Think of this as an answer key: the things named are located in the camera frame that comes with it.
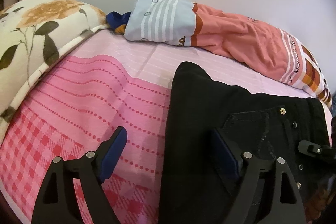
floral blanket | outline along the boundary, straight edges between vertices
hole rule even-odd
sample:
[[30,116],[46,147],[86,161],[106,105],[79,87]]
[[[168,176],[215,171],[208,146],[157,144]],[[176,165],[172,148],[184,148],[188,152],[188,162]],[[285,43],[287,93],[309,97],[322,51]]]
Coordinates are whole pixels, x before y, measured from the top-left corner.
[[105,23],[100,9],[76,0],[23,0],[0,11],[0,145],[29,90]]

green leaf print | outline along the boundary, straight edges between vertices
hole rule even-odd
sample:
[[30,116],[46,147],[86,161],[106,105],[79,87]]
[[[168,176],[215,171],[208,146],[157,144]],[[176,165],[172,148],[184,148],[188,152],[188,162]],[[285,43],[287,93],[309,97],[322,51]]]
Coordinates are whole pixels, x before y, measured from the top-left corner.
[[19,8],[17,8],[17,9],[13,10],[13,12],[18,12],[18,11],[20,11],[22,8],[23,8],[23,7],[19,7]]
[[49,36],[44,37],[43,59],[48,66],[52,66],[59,58],[59,52],[54,40]]
[[9,47],[5,51],[0,59],[0,70],[7,68],[11,64],[17,47],[18,44]]
[[51,33],[53,30],[55,30],[58,27],[58,23],[55,21],[48,21],[44,23],[40,28],[37,29],[35,32],[35,35],[46,35]]
[[0,15],[0,19],[3,19],[6,16],[8,16],[8,13],[4,13],[4,14]]
[[6,121],[6,122],[10,122],[11,119],[14,116],[14,113],[16,112],[16,109],[9,106],[4,112],[1,113],[1,117]]
[[79,12],[86,16],[86,12],[83,9],[79,9]]

orange rose print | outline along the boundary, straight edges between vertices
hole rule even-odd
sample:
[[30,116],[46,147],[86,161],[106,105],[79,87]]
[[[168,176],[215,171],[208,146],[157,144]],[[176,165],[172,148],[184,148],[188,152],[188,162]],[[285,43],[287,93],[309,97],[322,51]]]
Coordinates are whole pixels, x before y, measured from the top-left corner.
[[101,25],[106,24],[106,14],[99,8],[90,5],[93,10],[97,13],[97,17],[99,19],[99,23]]
[[17,27],[29,27],[47,20],[63,19],[78,12],[81,5],[84,3],[76,0],[53,0],[43,3],[25,12]]

blue gripper pad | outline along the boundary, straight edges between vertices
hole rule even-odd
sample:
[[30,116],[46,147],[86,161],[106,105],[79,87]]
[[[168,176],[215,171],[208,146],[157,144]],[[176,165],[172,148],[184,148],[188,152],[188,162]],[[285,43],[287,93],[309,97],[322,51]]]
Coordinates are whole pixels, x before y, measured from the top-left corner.
[[210,151],[215,162],[216,170],[220,175],[225,175],[231,180],[241,177],[243,159],[238,145],[226,138],[221,129],[211,131]]
[[97,157],[98,164],[98,180],[103,183],[106,179],[110,178],[121,153],[127,142],[127,131],[123,127],[118,127],[113,133],[112,137],[103,143],[97,149],[98,153],[102,153],[101,157]]

red dotted line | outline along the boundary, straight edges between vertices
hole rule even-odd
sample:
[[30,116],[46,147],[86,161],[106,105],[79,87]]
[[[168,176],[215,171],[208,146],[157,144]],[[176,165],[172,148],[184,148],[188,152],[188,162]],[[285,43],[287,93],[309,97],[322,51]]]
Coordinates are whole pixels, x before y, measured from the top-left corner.
[[155,170],[153,170],[153,169],[150,170],[149,168],[145,168],[145,167],[143,167],[142,165],[139,166],[138,164],[134,164],[134,162],[132,162],[132,161],[130,161],[130,160],[128,160],[128,159],[124,159],[123,156],[121,156],[120,159],[123,160],[124,162],[129,163],[130,165],[134,165],[134,167],[138,167],[138,168],[140,168],[141,170],[145,170],[145,171],[147,171],[147,172],[150,171],[151,173],[155,173],[156,175],[160,174],[159,171],[156,171],[156,172],[155,172]]
[[[85,95],[80,95],[80,94],[75,94],[75,93],[69,92],[69,91],[67,91],[67,90],[61,89],[61,88],[59,88],[59,87],[57,87],[57,86],[55,86],[55,85],[53,85],[53,84],[51,84],[51,83],[49,83],[49,82],[42,81],[42,83],[51,85],[52,87],[55,87],[56,89],[59,89],[59,90],[61,90],[61,91],[64,91],[64,92],[66,92],[66,93],[68,93],[68,94],[71,94],[71,95],[74,95],[74,96],[77,96],[77,97],[92,96],[92,97],[100,98],[100,100],[104,100],[104,98],[103,98],[102,96],[97,95],[97,94],[93,94],[93,93],[90,94],[90,93],[87,93],[87,94],[85,94]],[[112,90],[112,92],[115,94],[115,97],[116,97],[118,100],[121,100],[121,98],[116,94],[116,92],[115,92],[112,88],[110,88],[110,90]],[[124,104],[125,106],[127,106],[129,109],[132,109],[132,111],[135,112],[135,113],[137,113],[137,114],[144,115],[145,117],[149,117],[149,118],[151,118],[151,119],[158,120],[158,121],[161,121],[161,122],[165,122],[165,121],[166,121],[166,120],[164,120],[164,119],[156,118],[155,116],[148,115],[148,114],[146,114],[146,113],[140,112],[139,110],[135,110],[134,108],[128,106],[128,104],[125,103],[124,100],[122,100],[122,102],[123,102],[123,104]]]
[[[36,90],[37,90],[38,92],[40,92],[40,93],[42,93],[42,94],[44,94],[44,95],[50,97],[51,99],[53,99],[53,100],[55,100],[55,101],[57,101],[57,102],[59,102],[59,103],[65,105],[65,106],[67,106],[67,107],[70,107],[70,108],[73,109],[73,110],[76,110],[76,111],[78,111],[78,112],[85,112],[85,113],[88,113],[88,114],[90,114],[90,115],[93,115],[94,117],[97,117],[97,118],[98,118],[99,120],[101,120],[102,122],[106,122],[106,119],[102,119],[102,117],[99,116],[97,113],[94,113],[94,112],[92,112],[92,111],[90,111],[90,110],[87,110],[87,109],[79,109],[79,108],[76,108],[76,107],[74,107],[74,106],[71,106],[71,105],[69,105],[69,104],[63,102],[62,100],[59,100],[59,99],[57,99],[57,98],[51,96],[50,94],[48,94],[48,93],[46,93],[46,92],[44,92],[44,91],[41,91],[41,90],[39,90],[39,89],[36,89]],[[146,150],[147,152],[150,152],[149,149],[145,149],[144,147],[142,147],[141,149],[142,149],[142,150]]]
[[80,63],[80,62],[76,62],[76,61],[72,61],[70,59],[64,59],[64,61],[68,61],[68,62],[71,62],[71,63],[75,63],[75,64],[79,64],[79,65],[89,65],[89,64],[93,64],[97,61],[104,61],[104,62],[107,62],[107,63],[111,63],[111,64],[114,64],[113,62],[111,61],[108,61],[108,60],[105,60],[105,59],[97,59],[97,60],[94,60],[92,62],[88,62],[88,63]]
[[[99,81],[98,79],[92,79],[92,80],[88,80],[86,82],[75,82],[75,81],[71,81],[69,79],[66,79],[66,78],[63,78],[59,75],[55,75],[55,74],[51,74],[53,76],[56,76],[64,81],[67,81],[69,83],[73,83],[73,84],[79,84],[79,85],[84,85],[84,84],[87,84],[87,83],[90,83],[90,82],[97,82],[97,83],[102,83],[103,85],[106,85],[107,87],[109,87],[110,85],[109,84],[106,84],[105,82],[103,81]],[[127,92],[123,87],[122,87],[122,84],[119,84],[121,86],[121,89],[124,91],[124,92]],[[138,99],[138,100],[142,100],[143,102],[146,102],[148,103],[149,101],[148,100],[145,100],[145,99],[141,99],[140,97],[137,97],[137,96],[134,96],[133,94],[127,92],[127,94],[129,94],[131,97],[134,97],[135,99]],[[158,107],[163,107],[163,108],[166,108],[166,109],[169,109],[169,107],[166,107],[164,105],[160,105],[160,104],[157,104],[157,103],[153,103],[153,102],[150,102],[150,104],[154,104],[155,106],[157,105]]]
[[[24,101],[22,102],[22,104],[26,107],[27,110],[29,110],[31,113],[33,113],[33,115],[35,115],[35,117],[38,117],[39,119],[41,119],[41,117],[35,113]],[[28,119],[23,113],[20,113],[20,115],[24,116],[22,118]],[[80,143],[75,142],[72,138],[70,138],[69,136],[65,135],[64,133],[60,132],[57,128],[55,128],[54,126],[52,126],[50,123],[48,123],[47,121],[43,120],[49,127],[51,127],[53,130],[56,130],[62,137],[69,139],[70,141],[72,141],[73,143],[77,144],[78,146],[80,146],[81,148],[83,148],[84,146]]]
[[66,122],[68,122],[69,124],[73,125],[74,127],[80,129],[83,133],[91,136],[92,134],[90,132],[88,132],[87,130],[85,130],[82,126],[72,122],[71,120],[63,117],[61,114],[58,114],[56,111],[52,110],[51,108],[45,106],[44,104],[42,104],[41,102],[39,102],[38,100],[36,100],[35,98],[31,97],[30,95],[28,95],[28,97],[32,100],[34,100],[35,102],[37,102],[39,105],[41,105],[42,107],[44,107],[46,110],[49,110],[51,113],[55,114],[56,116],[58,116],[59,118],[65,120]]
[[[91,69],[91,70],[84,71],[84,72],[74,71],[74,70],[71,70],[71,69],[68,69],[68,68],[65,68],[65,67],[61,67],[61,66],[60,66],[60,67],[57,67],[57,68],[59,68],[59,69],[63,69],[63,70],[67,70],[67,71],[70,71],[70,72],[74,72],[74,73],[78,73],[78,74],[86,74],[86,73],[89,73],[89,72],[92,72],[92,71],[95,71],[95,70],[99,70],[99,71],[104,71],[104,72],[106,72],[106,73],[108,73],[108,74],[114,76],[114,75],[113,75],[111,72],[109,72],[108,70],[100,69],[100,68]],[[160,95],[169,97],[169,94],[165,94],[165,93],[159,92],[159,91],[157,91],[157,90],[152,90],[152,89],[149,89],[149,88],[146,88],[146,87],[137,85],[137,84],[135,84],[135,83],[131,83],[131,82],[127,79],[127,77],[126,77],[125,74],[124,74],[124,76],[125,76],[125,79],[127,80],[127,83],[129,83],[129,84],[131,84],[131,85],[134,85],[134,86],[136,86],[136,87],[138,87],[138,88],[141,88],[141,89],[144,89],[144,90],[150,90],[151,92],[155,92],[155,93],[157,93],[157,94],[160,94]]]
[[[72,94],[72,95],[74,95],[74,96],[78,96],[78,97],[86,97],[86,96],[92,96],[92,97],[96,97],[96,98],[99,98],[100,100],[104,100],[104,98],[103,97],[100,97],[99,95],[96,95],[96,94],[93,94],[93,93],[88,93],[88,94],[86,94],[86,95],[78,95],[78,94],[74,94],[74,93],[71,93],[71,92],[69,92],[69,91],[66,91],[66,90],[63,90],[63,89],[61,89],[61,88],[59,88],[59,87],[57,87],[57,86],[55,86],[55,85],[53,85],[53,84],[51,84],[51,83],[49,83],[49,82],[44,82],[44,81],[42,81],[43,83],[46,83],[46,84],[49,84],[49,85],[51,85],[51,86],[53,86],[53,87],[55,87],[56,89],[59,89],[59,90],[61,90],[61,91],[64,91],[64,92],[66,92],[66,93],[69,93],[69,94]],[[113,110],[115,110],[117,113],[119,113],[119,110],[117,110],[114,106],[112,106],[112,104],[111,103],[109,103],[107,100],[104,100],[104,102],[105,103],[107,103],[109,106],[111,106],[112,107],[112,109]],[[128,122],[128,120],[126,120],[125,119],[125,117],[123,117],[120,113],[119,113],[119,117],[121,117],[122,118],[122,120],[123,121],[125,121],[125,123],[129,123]],[[147,131],[146,129],[142,129],[142,128],[140,128],[140,127],[138,127],[137,125],[133,125],[133,123],[129,123],[129,125],[130,126],[133,126],[135,129],[137,128],[139,131],[142,131],[142,132],[147,132],[147,134],[151,134],[152,136],[157,136],[158,138],[165,138],[165,136],[162,136],[162,135],[160,135],[160,134],[156,134],[156,133],[154,133],[154,132],[151,132],[151,131]]]
[[141,148],[141,150],[144,150],[144,151],[146,151],[146,152],[150,152],[150,153],[152,153],[152,154],[156,154],[157,156],[159,156],[159,155],[161,155],[161,157],[164,157],[164,154],[162,154],[162,153],[160,153],[160,152],[156,152],[155,153],[155,151],[154,150],[150,150],[150,149],[146,149],[145,147],[140,147],[140,145],[136,145],[135,143],[131,143],[133,146],[136,146],[137,148]]

